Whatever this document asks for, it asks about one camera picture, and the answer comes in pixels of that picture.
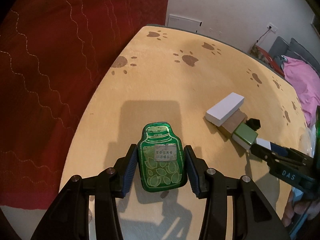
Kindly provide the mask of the person's right hand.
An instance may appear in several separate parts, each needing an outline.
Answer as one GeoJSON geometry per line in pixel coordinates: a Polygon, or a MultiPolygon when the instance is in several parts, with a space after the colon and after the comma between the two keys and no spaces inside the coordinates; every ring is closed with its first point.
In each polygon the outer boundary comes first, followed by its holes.
{"type": "Polygon", "coordinates": [[[283,217],[281,219],[285,227],[291,224],[291,220],[295,214],[303,215],[306,213],[308,215],[308,220],[314,219],[319,214],[319,199],[313,202],[296,202],[293,204],[294,196],[294,192],[290,191],[283,217]]]}

